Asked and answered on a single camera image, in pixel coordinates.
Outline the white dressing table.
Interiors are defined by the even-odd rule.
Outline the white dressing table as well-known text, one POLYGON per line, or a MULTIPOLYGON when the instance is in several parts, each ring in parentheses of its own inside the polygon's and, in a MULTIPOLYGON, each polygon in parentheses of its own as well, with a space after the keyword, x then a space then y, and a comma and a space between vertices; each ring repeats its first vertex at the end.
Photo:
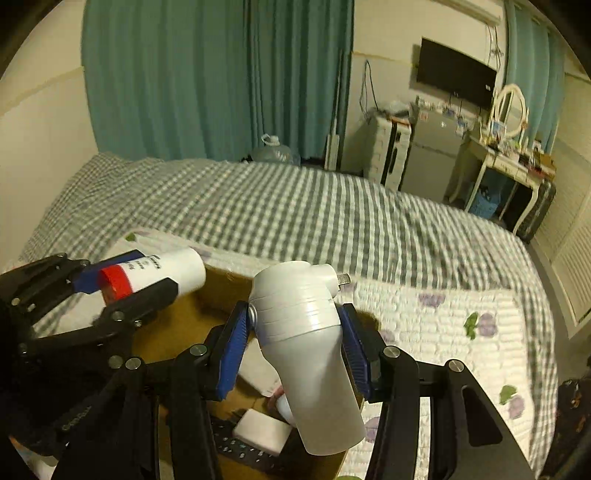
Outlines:
POLYGON ((529 244, 542 225, 556 196, 556 186, 542 173, 483 144, 472 134, 463 141, 447 201, 464 202, 469 209, 480 187, 496 190, 501 201, 492 219, 529 244))

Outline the teal curtain right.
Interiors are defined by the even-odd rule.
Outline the teal curtain right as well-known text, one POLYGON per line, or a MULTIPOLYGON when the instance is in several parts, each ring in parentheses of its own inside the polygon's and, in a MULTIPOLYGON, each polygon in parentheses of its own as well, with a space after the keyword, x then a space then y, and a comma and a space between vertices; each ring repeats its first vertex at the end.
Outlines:
POLYGON ((507 65, 505 82, 516 84, 529 109, 525 136, 550 152, 564 94, 565 46, 548 22, 519 1, 505 3, 507 65))

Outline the clear plastic water jug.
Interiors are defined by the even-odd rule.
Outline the clear plastic water jug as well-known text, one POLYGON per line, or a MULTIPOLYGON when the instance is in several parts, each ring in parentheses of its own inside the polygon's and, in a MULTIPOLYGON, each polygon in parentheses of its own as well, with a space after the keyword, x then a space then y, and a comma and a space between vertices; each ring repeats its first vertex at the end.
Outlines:
POLYGON ((281 144, 280 138, 276 135, 263 134, 260 141, 263 145, 256 147, 250 153, 252 161, 301 165, 300 157, 289 146, 281 144))

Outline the light blue round object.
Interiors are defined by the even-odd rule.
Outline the light blue round object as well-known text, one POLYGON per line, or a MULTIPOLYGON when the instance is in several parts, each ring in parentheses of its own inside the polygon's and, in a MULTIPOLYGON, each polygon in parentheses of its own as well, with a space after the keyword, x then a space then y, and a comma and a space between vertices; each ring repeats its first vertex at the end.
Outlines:
POLYGON ((276 410, 283 417, 283 420, 290 424, 291 427, 297 427, 294 414, 291 412, 290 404, 287 401, 287 395, 281 394, 276 399, 276 410))

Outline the white charger cube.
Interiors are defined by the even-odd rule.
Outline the white charger cube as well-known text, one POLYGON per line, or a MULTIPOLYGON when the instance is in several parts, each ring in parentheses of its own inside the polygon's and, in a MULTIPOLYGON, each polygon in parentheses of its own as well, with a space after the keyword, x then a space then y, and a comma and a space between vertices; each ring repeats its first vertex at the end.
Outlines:
POLYGON ((245 411, 232 430, 232 437, 273 457, 280 455, 294 428, 255 409, 245 411))
POLYGON ((259 340, 256 338, 247 342, 242 355, 242 363, 238 369, 238 376, 266 398, 273 397, 281 385, 280 376, 270 362, 264 358, 259 340))

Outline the blue laundry basket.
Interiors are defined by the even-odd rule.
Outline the blue laundry basket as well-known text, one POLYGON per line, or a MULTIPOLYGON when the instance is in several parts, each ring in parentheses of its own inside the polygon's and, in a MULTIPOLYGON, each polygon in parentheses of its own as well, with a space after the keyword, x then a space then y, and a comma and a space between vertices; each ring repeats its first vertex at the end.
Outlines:
POLYGON ((480 187, 469 212, 480 218, 490 220, 497 211, 500 201, 501 195, 498 191, 490 190, 486 186, 480 187))

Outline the teal curtain left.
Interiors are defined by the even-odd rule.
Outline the teal curtain left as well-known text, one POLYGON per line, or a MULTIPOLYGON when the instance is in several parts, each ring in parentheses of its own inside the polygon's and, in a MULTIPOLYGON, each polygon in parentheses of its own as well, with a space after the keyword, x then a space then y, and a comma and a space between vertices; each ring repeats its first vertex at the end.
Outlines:
POLYGON ((81 56, 97 146, 238 161, 276 135, 318 158, 344 128, 349 1, 90 1, 81 56))

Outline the white oval vanity mirror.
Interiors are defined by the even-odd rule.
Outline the white oval vanity mirror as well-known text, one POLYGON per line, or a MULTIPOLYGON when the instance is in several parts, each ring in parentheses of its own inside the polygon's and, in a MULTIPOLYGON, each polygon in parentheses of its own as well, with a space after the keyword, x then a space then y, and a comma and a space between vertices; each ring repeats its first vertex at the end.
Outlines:
POLYGON ((507 84, 496 96, 489 120, 490 133, 497 140, 516 140, 529 122, 529 108, 517 84, 507 84))

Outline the grey checkered bed sheet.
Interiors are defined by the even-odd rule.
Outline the grey checkered bed sheet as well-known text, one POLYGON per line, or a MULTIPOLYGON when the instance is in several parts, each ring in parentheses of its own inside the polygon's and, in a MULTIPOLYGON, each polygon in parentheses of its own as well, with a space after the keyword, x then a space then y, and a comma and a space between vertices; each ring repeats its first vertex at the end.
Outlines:
POLYGON ((101 153, 66 183, 20 259, 98 260, 143 229, 257 258, 328 263, 408 287, 507 289, 525 320, 533 423, 527 459, 544 466, 557 401, 554 320, 525 245, 496 224, 363 178, 270 163, 125 160, 101 153))

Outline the white bottle red cap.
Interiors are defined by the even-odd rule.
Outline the white bottle red cap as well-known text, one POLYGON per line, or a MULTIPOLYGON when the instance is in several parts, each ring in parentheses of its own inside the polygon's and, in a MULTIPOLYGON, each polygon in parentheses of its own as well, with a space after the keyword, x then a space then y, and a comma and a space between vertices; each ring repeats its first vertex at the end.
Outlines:
POLYGON ((99 271, 97 280, 110 305, 166 278, 176 282, 178 296, 204 286, 206 269, 197 250, 186 247, 110 265, 99 271))

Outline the white louvered wardrobe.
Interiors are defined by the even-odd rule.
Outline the white louvered wardrobe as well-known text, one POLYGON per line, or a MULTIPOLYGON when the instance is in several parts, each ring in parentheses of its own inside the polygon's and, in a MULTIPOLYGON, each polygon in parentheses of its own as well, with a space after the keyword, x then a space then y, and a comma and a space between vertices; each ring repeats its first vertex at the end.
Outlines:
POLYGON ((556 195, 534 244, 565 297, 568 337, 580 341, 590 335, 590 160, 560 139, 552 159, 556 195))

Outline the black power adapter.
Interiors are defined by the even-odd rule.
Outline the black power adapter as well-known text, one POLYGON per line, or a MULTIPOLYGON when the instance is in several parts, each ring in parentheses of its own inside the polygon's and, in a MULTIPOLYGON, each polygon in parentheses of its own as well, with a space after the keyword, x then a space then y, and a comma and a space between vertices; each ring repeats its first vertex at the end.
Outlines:
POLYGON ((213 415, 209 419, 211 419, 213 439, 218 454, 262 472, 271 474, 280 472, 276 457, 233 436, 235 423, 231 420, 222 420, 213 415))

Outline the teal curtain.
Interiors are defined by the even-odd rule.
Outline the teal curtain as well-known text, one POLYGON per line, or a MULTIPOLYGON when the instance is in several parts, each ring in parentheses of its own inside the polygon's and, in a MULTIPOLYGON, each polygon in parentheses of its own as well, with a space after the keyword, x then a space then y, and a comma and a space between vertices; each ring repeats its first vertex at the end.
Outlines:
POLYGON ((349 1, 90 1, 81 56, 97 146, 238 161, 276 135, 318 158, 344 128, 349 1))
POLYGON ((507 65, 505 82, 516 84, 529 109, 525 136, 550 152, 564 94, 565 46, 548 22, 519 1, 505 3, 507 65))

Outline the brown cardboard box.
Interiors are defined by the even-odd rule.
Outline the brown cardboard box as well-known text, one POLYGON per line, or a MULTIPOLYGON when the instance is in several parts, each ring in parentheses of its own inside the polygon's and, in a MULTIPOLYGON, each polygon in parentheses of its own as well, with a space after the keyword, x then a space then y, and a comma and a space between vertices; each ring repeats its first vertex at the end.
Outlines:
POLYGON ((342 360, 342 325, 329 265, 293 261, 256 274, 247 301, 167 367, 172 466, 177 479, 218 479, 221 468, 205 403, 235 385, 250 335, 280 376, 304 454, 287 478, 334 479, 363 437, 356 396, 342 360))

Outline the black wall television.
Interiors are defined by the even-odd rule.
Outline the black wall television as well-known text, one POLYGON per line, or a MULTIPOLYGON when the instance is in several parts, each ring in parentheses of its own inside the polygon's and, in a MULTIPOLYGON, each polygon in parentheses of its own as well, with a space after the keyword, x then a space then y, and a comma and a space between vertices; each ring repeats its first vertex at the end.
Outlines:
POLYGON ((443 44, 422 39, 417 82, 489 110, 497 71, 485 63, 443 44))

